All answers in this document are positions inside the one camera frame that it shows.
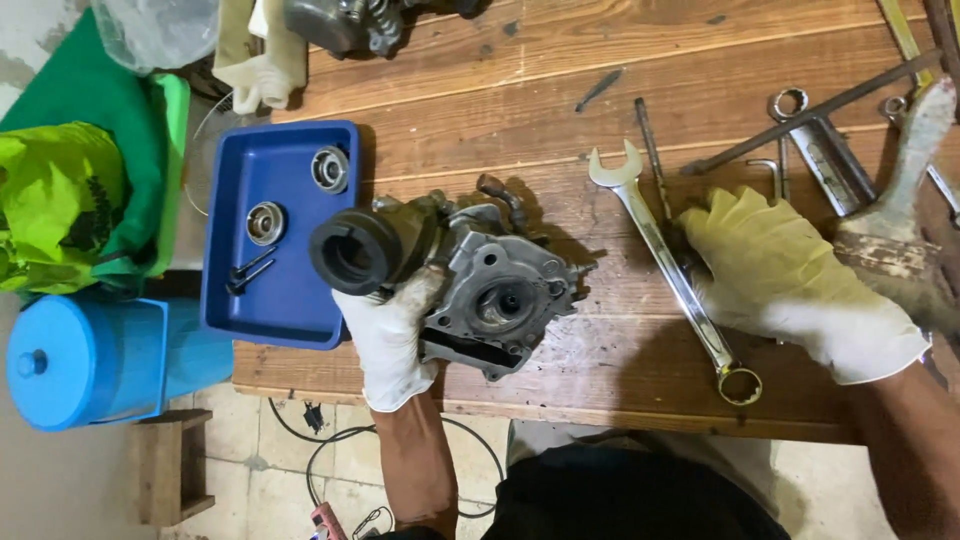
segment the person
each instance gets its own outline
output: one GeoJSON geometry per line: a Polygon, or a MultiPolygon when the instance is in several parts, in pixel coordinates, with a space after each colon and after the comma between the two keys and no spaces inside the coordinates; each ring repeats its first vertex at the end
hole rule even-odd
{"type": "MultiPolygon", "coordinates": [[[[693,281],[717,324],[802,345],[844,386],[894,532],[960,538],[960,410],[917,361],[928,344],[903,309],[784,201],[714,189],[705,209],[678,221],[709,268],[693,281]]],[[[428,265],[386,303],[334,293],[380,435],[395,539],[456,531],[453,461],[427,392],[437,366],[417,357],[420,320],[443,280],[428,265]]],[[[513,463],[484,538],[788,538],[727,477],[650,450],[578,443],[513,463]]]]}

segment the blue plastic container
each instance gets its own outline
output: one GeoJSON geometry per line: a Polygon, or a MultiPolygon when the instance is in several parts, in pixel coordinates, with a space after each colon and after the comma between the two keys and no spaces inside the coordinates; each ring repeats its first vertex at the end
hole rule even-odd
{"type": "Polygon", "coordinates": [[[200,328],[199,313],[186,299],[41,298],[17,317],[7,347],[17,410],[44,431],[129,422],[225,380],[232,342],[200,328]]]}
{"type": "Polygon", "coordinates": [[[226,132],[217,148],[206,229],[201,320],[234,339],[326,351],[340,345],[344,317],[330,286],[310,262],[310,234],[360,194],[361,146],[346,120],[292,122],[226,132]],[[339,147],[349,160],[347,188],[335,195],[313,180],[321,148],[339,147]],[[286,214],[286,233],[269,257],[276,263],[240,296],[227,293],[231,266],[262,254],[247,237],[247,212],[271,201],[286,214]]]}

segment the green cloth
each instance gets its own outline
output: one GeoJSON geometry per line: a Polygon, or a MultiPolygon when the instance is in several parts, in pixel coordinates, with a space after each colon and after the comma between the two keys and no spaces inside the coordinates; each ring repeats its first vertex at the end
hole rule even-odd
{"type": "Polygon", "coordinates": [[[152,240],[166,186],[167,135],[150,95],[145,79],[107,56],[87,9],[0,121],[0,132],[80,121],[112,136],[123,157],[130,199],[92,275],[117,298],[138,296],[156,259],[152,240]]]}
{"type": "Polygon", "coordinates": [[[107,132],[74,122],[0,134],[0,290],[68,294],[123,218],[123,165],[107,132]]]}

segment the white latex glove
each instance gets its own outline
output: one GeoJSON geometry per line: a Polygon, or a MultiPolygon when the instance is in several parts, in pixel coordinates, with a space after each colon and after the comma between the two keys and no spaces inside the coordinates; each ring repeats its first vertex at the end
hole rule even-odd
{"type": "Polygon", "coordinates": [[[718,325],[802,345],[840,384],[890,377],[929,347],[786,201],[741,187],[712,190],[708,205],[678,222],[712,273],[693,285],[718,325]]]}
{"type": "Polygon", "coordinates": [[[433,384],[437,363],[420,363],[418,338],[423,315],[443,284],[443,268],[429,265],[415,272],[386,303],[375,294],[333,291],[360,356],[363,395],[371,409],[394,412],[433,384]]]}

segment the wooden table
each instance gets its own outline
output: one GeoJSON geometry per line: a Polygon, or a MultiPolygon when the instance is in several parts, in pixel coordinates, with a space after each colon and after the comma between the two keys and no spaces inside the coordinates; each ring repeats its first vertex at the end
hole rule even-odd
{"type": "MultiPolygon", "coordinates": [[[[922,49],[932,39],[919,1],[901,1],[922,49]]],[[[761,374],[763,398],[737,408],[714,389],[708,357],[682,316],[621,203],[587,177],[597,146],[608,166],[623,138],[641,147],[633,101],[646,99],[668,176],[768,127],[767,97],[786,86],[812,103],[900,62],[870,0],[495,0],[467,21],[421,16],[391,61],[335,61],[310,53],[302,106],[277,122],[346,118],[361,128],[364,200],[408,200],[433,188],[473,191],[477,175],[509,179],[533,230],[579,263],[599,259],[579,313],[552,323],[516,374],[486,383],[449,365],[433,392],[447,411],[633,428],[696,430],[856,442],[842,391],[794,346],[728,332],[761,374]],[[607,73],[623,75],[581,113],[575,104],[607,73]]],[[[866,169],[889,175],[892,146],[876,106],[888,86],[832,116],[866,169]]],[[[749,157],[774,158],[769,145],[749,157]]],[[[960,132],[941,158],[960,172],[960,132]]],[[[790,156],[795,207],[827,231],[834,217],[798,154],[790,156]]],[[[649,167],[641,190],[660,211],[649,167]]],[[[770,172],[743,160],[706,178],[671,178],[675,213],[712,185],[748,184],[772,195],[770,172]]],[[[927,214],[946,223],[939,199],[927,214]]],[[[952,233],[947,233],[948,240],[952,233]]],[[[328,353],[236,342],[234,384],[244,392],[362,404],[352,344],[328,353]]],[[[939,361],[952,373],[953,358],[939,361]]]]}

